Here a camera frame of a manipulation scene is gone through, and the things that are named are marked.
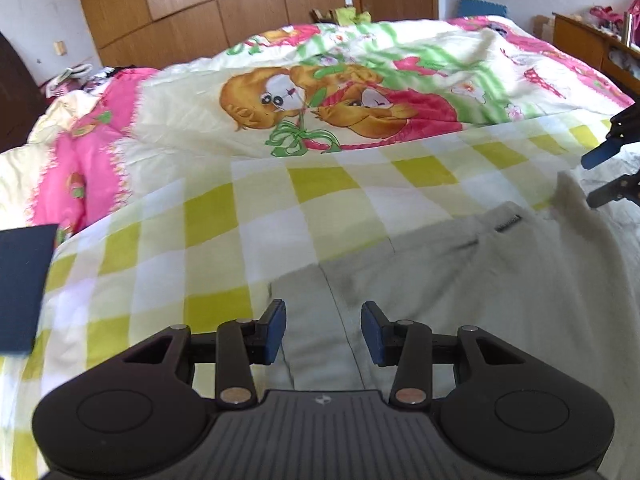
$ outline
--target wooden wardrobe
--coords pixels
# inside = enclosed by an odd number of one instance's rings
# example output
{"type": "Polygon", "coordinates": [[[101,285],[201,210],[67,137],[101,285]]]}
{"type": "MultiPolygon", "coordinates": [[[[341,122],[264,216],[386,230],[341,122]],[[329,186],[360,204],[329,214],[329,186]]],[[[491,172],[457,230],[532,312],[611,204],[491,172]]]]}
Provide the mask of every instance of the wooden wardrobe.
{"type": "Polygon", "coordinates": [[[102,63],[151,66],[213,56],[344,0],[81,0],[102,63]]]}

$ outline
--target bed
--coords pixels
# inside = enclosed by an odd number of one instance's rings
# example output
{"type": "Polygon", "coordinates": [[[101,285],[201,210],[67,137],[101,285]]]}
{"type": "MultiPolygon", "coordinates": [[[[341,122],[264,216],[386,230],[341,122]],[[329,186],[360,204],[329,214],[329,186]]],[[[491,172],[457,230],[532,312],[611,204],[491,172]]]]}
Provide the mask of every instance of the bed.
{"type": "MultiPolygon", "coordinates": [[[[0,228],[60,225],[33,354],[0,357],[6,479],[47,470],[42,396],[167,325],[259,316],[288,272],[506,201],[547,214],[559,172],[589,189],[636,163],[576,173],[632,100],[504,18],[292,26],[121,74],[0,155],[0,228]]],[[[608,478],[628,455],[614,440],[608,478]]]]}

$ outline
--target cartoon dog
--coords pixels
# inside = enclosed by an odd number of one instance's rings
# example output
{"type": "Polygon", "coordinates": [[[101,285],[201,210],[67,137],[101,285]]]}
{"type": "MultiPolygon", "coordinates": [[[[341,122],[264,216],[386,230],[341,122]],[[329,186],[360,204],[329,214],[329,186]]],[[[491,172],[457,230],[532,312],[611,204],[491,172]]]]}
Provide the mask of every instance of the cartoon dog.
{"type": "Polygon", "coordinates": [[[349,128],[368,139],[386,139],[402,130],[417,111],[404,103],[393,104],[390,91],[366,84],[353,84],[318,108],[316,116],[341,128],[349,128]]]}
{"type": "Polygon", "coordinates": [[[240,128],[273,128],[295,117],[318,98],[335,94],[348,84],[378,84],[382,78],[357,64],[332,67],[292,66],[256,68],[232,77],[220,93],[220,106],[240,128]]]}

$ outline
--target wooden desk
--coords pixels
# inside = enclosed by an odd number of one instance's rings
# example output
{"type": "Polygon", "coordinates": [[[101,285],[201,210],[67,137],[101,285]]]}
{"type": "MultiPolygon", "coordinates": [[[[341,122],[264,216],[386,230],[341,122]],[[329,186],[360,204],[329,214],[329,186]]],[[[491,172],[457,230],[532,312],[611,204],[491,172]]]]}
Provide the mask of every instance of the wooden desk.
{"type": "Polygon", "coordinates": [[[573,18],[555,14],[554,45],[570,56],[583,60],[604,75],[615,79],[629,90],[640,94],[640,80],[609,59],[611,50],[621,50],[640,60],[640,52],[629,48],[615,36],[610,36],[573,18]]]}

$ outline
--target round joint cover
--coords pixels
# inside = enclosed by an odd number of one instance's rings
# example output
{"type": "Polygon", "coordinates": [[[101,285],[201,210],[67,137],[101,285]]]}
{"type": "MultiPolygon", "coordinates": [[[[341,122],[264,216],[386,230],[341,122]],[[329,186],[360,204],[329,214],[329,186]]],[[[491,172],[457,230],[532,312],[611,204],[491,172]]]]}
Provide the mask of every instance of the round joint cover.
{"type": "Polygon", "coordinates": [[[557,370],[496,365],[443,400],[440,425],[463,454],[491,469],[561,476],[598,463],[614,421],[599,394],[557,370]]]}
{"type": "Polygon", "coordinates": [[[95,370],[51,392],[33,415],[52,468],[80,478],[146,476],[200,441],[207,411],[187,384],[155,365],[95,370]]]}

